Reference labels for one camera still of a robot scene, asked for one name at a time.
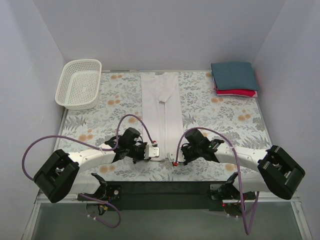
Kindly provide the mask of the white t shirt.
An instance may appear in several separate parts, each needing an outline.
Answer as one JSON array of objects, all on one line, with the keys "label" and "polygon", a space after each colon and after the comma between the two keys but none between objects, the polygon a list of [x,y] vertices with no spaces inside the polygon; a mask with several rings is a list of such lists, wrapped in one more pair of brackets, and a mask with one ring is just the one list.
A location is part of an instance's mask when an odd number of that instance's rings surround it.
[{"label": "white t shirt", "polygon": [[140,85],[142,121],[159,147],[159,157],[151,160],[164,161],[168,153],[177,150],[184,133],[179,76],[172,72],[144,73],[140,75]]}]

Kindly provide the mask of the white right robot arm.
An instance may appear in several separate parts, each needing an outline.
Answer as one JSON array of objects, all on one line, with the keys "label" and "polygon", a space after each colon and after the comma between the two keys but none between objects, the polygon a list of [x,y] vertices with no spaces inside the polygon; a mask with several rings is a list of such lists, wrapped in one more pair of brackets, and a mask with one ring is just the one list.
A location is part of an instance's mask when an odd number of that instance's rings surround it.
[{"label": "white right robot arm", "polygon": [[222,199],[237,199],[247,192],[271,192],[290,200],[297,190],[305,170],[280,146],[269,149],[234,147],[225,137],[209,140],[201,130],[192,128],[184,136],[183,164],[203,158],[209,162],[234,164],[251,170],[240,177],[233,173],[215,192]]}]

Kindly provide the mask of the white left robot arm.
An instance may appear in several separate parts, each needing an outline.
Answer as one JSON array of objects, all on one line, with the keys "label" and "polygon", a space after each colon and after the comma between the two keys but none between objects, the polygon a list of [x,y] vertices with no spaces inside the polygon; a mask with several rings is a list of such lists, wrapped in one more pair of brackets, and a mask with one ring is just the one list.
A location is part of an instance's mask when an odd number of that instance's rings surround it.
[{"label": "white left robot arm", "polygon": [[133,163],[159,156],[156,141],[141,141],[141,134],[130,127],[120,136],[114,136],[97,149],[78,152],[54,151],[33,177],[33,181],[51,203],[57,203],[68,194],[84,194],[95,200],[107,198],[107,182],[95,172],[83,172],[112,164],[129,157]]}]

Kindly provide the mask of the floral patterned table mat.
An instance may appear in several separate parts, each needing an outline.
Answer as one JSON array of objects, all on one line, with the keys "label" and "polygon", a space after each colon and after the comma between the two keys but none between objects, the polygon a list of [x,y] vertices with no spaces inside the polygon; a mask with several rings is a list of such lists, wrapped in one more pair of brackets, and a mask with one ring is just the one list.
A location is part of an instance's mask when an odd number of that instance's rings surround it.
[{"label": "floral patterned table mat", "polygon": [[[268,149],[272,143],[255,98],[216,95],[209,72],[179,72],[182,121],[185,130],[201,127],[209,139],[227,137],[234,146]],[[128,127],[143,128],[139,72],[101,75],[98,104],[88,110],[69,110],[63,118],[56,148],[65,152],[99,146]],[[172,166],[168,161],[134,164],[125,158],[94,169],[107,181],[224,181],[236,171],[233,164],[204,159]]]}]

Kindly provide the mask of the folded teal t shirt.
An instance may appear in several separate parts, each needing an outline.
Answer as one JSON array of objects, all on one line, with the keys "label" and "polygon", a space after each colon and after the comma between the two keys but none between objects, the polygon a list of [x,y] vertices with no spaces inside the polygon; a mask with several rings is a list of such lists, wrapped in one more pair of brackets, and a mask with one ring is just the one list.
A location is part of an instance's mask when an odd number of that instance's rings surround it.
[{"label": "folded teal t shirt", "polygon": [[260,90],[250,62],[212,63],[211,73],[218,90]]}]

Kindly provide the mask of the white plastic basket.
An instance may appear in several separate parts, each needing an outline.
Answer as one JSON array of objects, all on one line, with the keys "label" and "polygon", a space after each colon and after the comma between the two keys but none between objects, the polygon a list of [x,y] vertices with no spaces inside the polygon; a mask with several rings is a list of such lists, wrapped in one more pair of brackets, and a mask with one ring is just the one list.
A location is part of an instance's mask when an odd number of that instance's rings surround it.
[{"label": "white plastic basket", "polygon": [[87,110],[95,107],[101,83],[102,64],[96,59],[78,59],[62,69],[55,102],[68,110]]}]

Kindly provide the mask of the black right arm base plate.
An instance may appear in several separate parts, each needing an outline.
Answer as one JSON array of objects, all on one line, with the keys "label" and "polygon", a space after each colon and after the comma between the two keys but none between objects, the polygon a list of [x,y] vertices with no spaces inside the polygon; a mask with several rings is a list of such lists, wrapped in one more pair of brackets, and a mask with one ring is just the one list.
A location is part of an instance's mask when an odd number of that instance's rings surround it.
[{"label": "black right arm base plate", "polygon": [[214,183],[209,187],[212,200],[240,200],[240,191],[232,183]]}]

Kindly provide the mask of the aluminium frame rail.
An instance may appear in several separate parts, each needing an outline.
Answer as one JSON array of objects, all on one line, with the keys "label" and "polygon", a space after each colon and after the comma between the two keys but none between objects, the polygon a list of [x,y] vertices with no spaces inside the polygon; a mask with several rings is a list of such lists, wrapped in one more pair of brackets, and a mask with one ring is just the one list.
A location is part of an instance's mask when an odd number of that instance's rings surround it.
[{"label": "aluminium frame rail", "polygon": [[69,195],[50,203],[37,198],[25,240],[310,240],[298,197],[285,201],[261,193],[254,219],[247,218],[250,234],[231,201],[215,200],[214,182],[114,182],[116,210],[102,220],[96,202]]}]

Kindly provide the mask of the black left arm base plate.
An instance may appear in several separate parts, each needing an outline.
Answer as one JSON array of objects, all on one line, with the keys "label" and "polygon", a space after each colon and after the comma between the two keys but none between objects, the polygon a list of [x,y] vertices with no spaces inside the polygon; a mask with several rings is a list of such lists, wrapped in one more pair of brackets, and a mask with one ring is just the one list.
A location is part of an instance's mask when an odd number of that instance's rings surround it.
[{"label": "black left arm base plate", "polygon": [[94,185],[86,186],[82,194],[103,201],[118,201],[122,196],[122,187],[119,184],[107,184],[106,182],[97,182]]}]

